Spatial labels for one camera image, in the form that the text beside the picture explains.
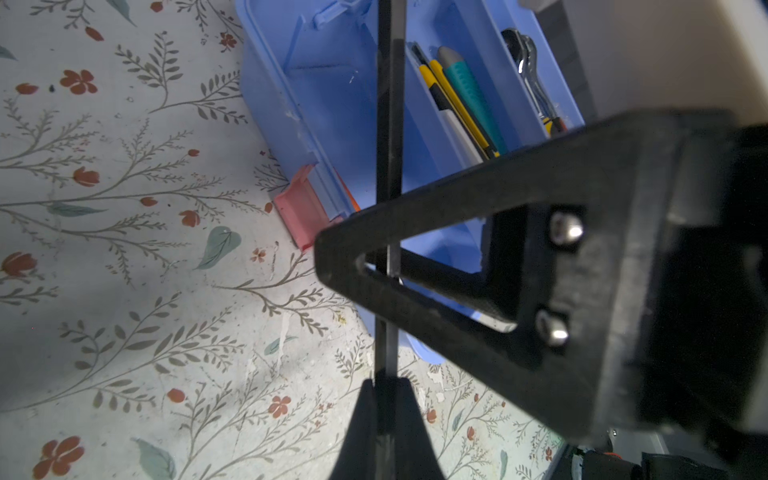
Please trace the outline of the white blue tool box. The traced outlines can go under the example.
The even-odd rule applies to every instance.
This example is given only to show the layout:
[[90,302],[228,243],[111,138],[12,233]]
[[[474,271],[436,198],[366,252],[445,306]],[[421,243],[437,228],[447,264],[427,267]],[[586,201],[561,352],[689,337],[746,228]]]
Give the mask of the white blue tool box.
[[[239,1],[246,40],[241,90],[289,180],[276,197],[295,244],[376,201],[378,5],[374,1]],[[568,129],[584,123],[536,15],[515,1],[412,1],[408,44],[428,60],[456,50],[469,65],[508,151],[548,140],[502,38],[530,36],[538,76]],[[471,167],[411,53],[405,66],[403,187],[412,190]]]

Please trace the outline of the yellow black utility knife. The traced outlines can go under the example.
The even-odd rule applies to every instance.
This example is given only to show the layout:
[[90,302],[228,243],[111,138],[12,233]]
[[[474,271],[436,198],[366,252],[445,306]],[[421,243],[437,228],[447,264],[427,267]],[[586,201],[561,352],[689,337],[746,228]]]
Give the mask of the yellow black utility knife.
[[498,158],[495,145],[486,137],[484,130],[464,105],[459,94],[443,72],[437,60],[428,60],[417,42],[409,44],[410,51],[419,62],[419,72],[438,110],[454,131],[460,146],[466,152],[471,165]]

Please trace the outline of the black hex key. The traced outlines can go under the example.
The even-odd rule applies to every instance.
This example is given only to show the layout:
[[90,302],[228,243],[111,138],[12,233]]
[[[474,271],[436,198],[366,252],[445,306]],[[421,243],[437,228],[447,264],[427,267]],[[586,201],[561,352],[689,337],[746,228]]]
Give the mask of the black hex key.
[[[379,205],[401,195],[406,18],[405,1],[378,3],[376,202]],[[374,348],[376,479],[396,477],[398,346],[398,328],[377,316]]]

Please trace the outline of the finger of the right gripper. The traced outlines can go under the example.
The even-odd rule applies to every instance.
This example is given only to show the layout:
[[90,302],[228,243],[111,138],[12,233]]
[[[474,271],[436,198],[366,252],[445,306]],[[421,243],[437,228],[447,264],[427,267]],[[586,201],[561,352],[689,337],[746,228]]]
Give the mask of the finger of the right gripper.
[[[678,112],[622,114],[369,208],[320,233],[323,284],[419,338],[569,440],[640,420],[632,356],[684,143]],[[485,218],[468,273],[404,251]]]

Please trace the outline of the teal utility knife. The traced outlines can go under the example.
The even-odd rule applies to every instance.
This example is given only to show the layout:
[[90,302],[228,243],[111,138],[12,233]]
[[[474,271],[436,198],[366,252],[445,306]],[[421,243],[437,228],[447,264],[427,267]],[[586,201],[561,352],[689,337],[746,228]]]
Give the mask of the teal utility knife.
[[456,50],[447,46],[438,48],[437,59],[444,76],[461,100],[470,118],[489,142],[489,146],[499,154],[506,154],[508,148],[505,140],[465,59]]

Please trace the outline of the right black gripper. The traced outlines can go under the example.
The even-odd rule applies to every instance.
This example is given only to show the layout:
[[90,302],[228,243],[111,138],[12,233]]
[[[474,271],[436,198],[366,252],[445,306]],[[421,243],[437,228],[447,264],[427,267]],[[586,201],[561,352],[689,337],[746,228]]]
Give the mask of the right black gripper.
[[725,110],[639,110],[672,178],[623,423],[705,441],[767,433],[767,128]]

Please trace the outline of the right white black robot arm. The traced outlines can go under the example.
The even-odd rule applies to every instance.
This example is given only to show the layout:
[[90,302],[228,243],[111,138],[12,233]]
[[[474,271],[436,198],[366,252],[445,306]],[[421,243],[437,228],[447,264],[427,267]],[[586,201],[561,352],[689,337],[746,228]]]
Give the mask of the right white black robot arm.
[[767,9],[569,1],[599,121],[322,232],[323,284],[572,442],[767,438]]

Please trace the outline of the orange pencil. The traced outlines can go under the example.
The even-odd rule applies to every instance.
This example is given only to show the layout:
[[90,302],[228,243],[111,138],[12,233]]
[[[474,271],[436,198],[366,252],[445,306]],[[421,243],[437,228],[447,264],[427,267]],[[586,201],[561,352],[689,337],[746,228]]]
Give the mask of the orange pencil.
[[348,199],[349,203],[351,204],[351,206],[352,206],[352,208],[353,208],[353,211],[354,211],[355,213],[356,213],[356,212],[360,212],[360,211],[361,211],[361,208],[360,208],[359,204],[357,203],[357,201],[355,200],[354,196],[352,195],[351,191],[350,191],[350,190],[349,190],[349,188],[347,187],[347,185],[346,185],[346,183],[344,182],[343,178],[341,177],[341,175],[340,175],[338,172],[335,172],[335,173],[336,173],[336,177],[337,177],[337,179],[338,179],[338,180],[339,180],[339,182],[341,183],[342,189],[344,190],[344,192],[345,192],[345,195],[346,195],[346,197],[347,197],[347,199]]

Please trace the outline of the yellow black pliers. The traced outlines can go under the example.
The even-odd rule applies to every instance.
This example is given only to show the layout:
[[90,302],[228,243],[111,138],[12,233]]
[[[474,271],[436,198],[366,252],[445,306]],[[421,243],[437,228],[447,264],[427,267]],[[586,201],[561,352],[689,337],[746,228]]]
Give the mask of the yellow black pliers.
[[501,35],[547,133],[550,136],[565,133],[568,128],[540,82],[538,52],[533,39],[517,29],[505,29]]

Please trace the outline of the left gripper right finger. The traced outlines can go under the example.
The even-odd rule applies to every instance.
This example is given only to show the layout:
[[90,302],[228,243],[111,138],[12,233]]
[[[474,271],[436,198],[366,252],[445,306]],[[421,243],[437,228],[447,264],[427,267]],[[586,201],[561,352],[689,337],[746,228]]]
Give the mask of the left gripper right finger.
[[444,479],[411,382],[396,380],[395,478]]

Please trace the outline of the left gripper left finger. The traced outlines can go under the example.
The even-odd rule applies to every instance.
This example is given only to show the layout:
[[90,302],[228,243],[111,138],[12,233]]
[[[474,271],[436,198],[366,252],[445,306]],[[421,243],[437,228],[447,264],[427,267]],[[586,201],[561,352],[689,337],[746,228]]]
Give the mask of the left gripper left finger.
[[331,480],[374,480],[378,475],[378,395],[372,380],[359,391]]

